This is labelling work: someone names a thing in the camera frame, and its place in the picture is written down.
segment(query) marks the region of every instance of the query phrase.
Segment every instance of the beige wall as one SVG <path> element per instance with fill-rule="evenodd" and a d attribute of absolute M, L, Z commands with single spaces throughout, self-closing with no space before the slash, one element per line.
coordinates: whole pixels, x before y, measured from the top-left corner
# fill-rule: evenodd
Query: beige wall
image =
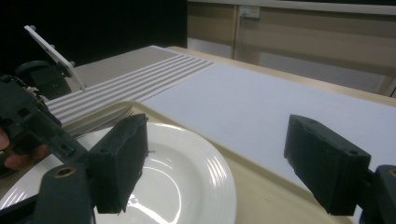
<path fill-rule="evenodd" d="M 189 37 L 236 46 L 237 60 L 264 51 L 396 77 L 396 16 L 262 7 L 236 22 L 236 6 L 189 3 Z"/>

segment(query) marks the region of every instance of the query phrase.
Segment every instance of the plate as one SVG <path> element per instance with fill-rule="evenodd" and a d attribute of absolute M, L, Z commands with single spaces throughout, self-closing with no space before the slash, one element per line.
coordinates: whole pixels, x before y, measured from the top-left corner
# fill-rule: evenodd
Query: plate
<path fill-rule="evenodd" d="M 91 148 L 110 129 L 78 139 Z M 126 213 L 96 214 L 105 223 L 234 223 L 236 194 L 224 158 L 204 138 L 176 126 L 148 123 L 143 175 L 130 196 Z M 41 177 L 61 163 L 48 156 L 0 201 L 5 208 L 38 193 Z"/>

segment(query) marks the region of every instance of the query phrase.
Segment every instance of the wall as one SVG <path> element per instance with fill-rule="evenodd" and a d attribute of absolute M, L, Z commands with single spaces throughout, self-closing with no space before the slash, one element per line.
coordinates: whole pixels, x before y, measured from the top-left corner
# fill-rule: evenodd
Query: wall
<path fill-rule="evenodd" d="M 234 5 L 189 2 L 188 37 L 229 46 L 230 58 L 246 63 L 316 66 L 308 72 L 316 79 L 330 66 L 334 83 L 364 91 L 390 94 L 396 77 L 396 16 L 261 7 L 259 19 L 242 19 Z M 265 64 L 268 55 L 285 67 Z"/>

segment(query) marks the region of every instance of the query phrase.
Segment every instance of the human hand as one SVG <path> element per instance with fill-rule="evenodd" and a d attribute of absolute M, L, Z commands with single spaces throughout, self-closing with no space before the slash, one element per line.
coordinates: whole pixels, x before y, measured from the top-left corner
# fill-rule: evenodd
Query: human hand
<path fill-rule="evenodd" d="M 4 150 L 8 148 L 10 145 L 8 136 L 4 129 L 0 127 L 0 150 Z M 30 155 L 18 155 L 14 154 L 9 156 L 5 162 L 4 165 L 9 168 L 9 169 L 14 169 L 14 170 L 22 170 L 24 168 L 27 168 L 31 166 L 32 164 L 35 163 L 35 161 L 38 161 L 40 159 L 43 159 L 50 153 L 49 148 L 47 145 L 41 145 L 39 147 L 36 147 L 33 151 L 32 154 Z"/>

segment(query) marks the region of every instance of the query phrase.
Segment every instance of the striped surface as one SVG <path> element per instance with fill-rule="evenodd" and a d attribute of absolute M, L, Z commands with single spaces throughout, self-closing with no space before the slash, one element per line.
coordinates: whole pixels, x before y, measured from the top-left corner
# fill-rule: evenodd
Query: striped surface
<path fill-rule="evenodd" d="M 143 101 L 164 91 L 213 63 L 156 47 L 78 67 L 85 92 L 71 84 L 72 93 L 47 102 L 63 124 L 85 117 L 119 101 Z"/>

